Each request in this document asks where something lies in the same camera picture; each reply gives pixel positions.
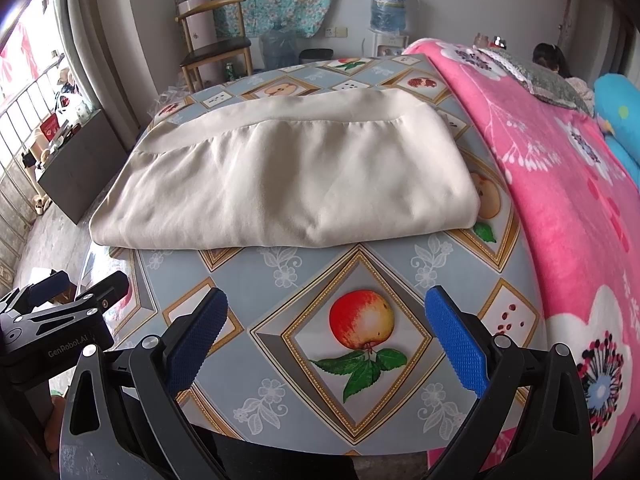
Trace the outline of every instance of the pillow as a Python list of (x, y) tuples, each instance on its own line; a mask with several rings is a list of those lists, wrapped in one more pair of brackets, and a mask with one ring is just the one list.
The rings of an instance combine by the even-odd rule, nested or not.
[(574, 87), (557, 73), (532, 61), (523, 61), (503, 48), (481, 48), (482, 52), (500, 64), (529, 93), (545, 103), (569, 110), (580, 110), (592, 116), (589, 107)]
[(631, 177), (631, 180), (636, 183), (636, 186), (640, 187), (640, 166), (638, 166), (638, 163), (633, 160), (628, 151), (622, 147), (622, 144), (620, 144), (615, 137), (605, 135), (604, 140), (611, 150), (611, 153), (613, 153), (620, 161), (620, 164), (624, 166), (625, 170)]
[(640, 164), (640, 91), (620, 74), (607, 74), (595, 85), (600, 129), (612, 134)]

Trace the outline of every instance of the blue pillow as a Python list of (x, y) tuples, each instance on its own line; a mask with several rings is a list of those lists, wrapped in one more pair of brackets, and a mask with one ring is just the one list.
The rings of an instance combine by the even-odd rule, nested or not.
[(628, 154), (640, 162), (640, 91), (620, 74), (602, 76), (594, 90), (600, 129), (615, 136)]
[(604, 140), (611, 152), (620, 161), (620, 164), (628, 171), (631, 180), (636, 183), (636, 186), (640, 187), (640, 166), (638, 163), (631, 158), (627, 150), (613, 136), (605, 135)]

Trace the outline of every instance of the wooden chair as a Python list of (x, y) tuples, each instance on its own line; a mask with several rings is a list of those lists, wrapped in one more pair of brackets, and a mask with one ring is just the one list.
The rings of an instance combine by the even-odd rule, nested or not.
[[(251, 75), (254, 73), (254, 66), (251, 63), (251, 52), (249, 51), (251, 41), (244, 35), (244, 19), (242, 18), (242, 7), (240, 5), (241, 2), (245, 1), (246, 0), (211, 0), (210, 2), (201, 4), (191, 10), (188, 10), (180, 16), (176, 16), (175, 21), (182, 22), (184, 35), (187, 39), (187, 49), (189, 50), (189, 53), (180, 63), (180, 67), (182, 68), (182, 73), (184, 74), (184, 78), (187, 81), (187, 86), (189, 87), (189, 90), (191, 92), (195, 91), (195, 89), (193, 87), (193, 81), (191, 80), (191, 77), (189, 75), (189, 70), (194, 71), (196, 81), (199, 83), (200, 89), (203, 89), (204, 85), (202, 84), (202, 78), (200, 76), (198, 67), (207, 63), (211, 63), (213, 61), (220, 61), (229, 57), (244, 54), (244, 63), (246, 65), (247, 74)], [(187, 25), (187, 18), (189, 16), (193, 16), (194, 14), (213, 11), (215, 9), (219, 9), (220, 7), (232, 4), (236, 4), (238, 6), (240, 36), (238, 36), (237, 38), (229, 38), (228, 40), (218, 41), (217, 43), (213, 43), (207, 46), (201, 46), (200, 48), (194, 50), (193, 43), (191, 43), (189, 26)]]

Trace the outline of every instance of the pink blanket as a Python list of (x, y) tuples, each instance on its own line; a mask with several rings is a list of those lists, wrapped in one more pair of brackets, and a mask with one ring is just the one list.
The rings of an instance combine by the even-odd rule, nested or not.
[(630, 394), (640, 388), (638, 188), (595, 121), (540, 102), (482, 53), (437, 40), (405, 53), (430, 58), (509, 183), (549, 344), (570, 346), (582, 379), (595, 475), (640, 416), (640, 396)]

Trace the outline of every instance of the black hair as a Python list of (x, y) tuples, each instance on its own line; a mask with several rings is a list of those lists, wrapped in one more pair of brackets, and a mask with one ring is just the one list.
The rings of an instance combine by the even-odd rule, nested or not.
[(557, 71), (565, 79), (571, 77), (564, 54), (558, 46), (549, 45), (548, 43), (538, 44), (533, 49), (533, 62)]

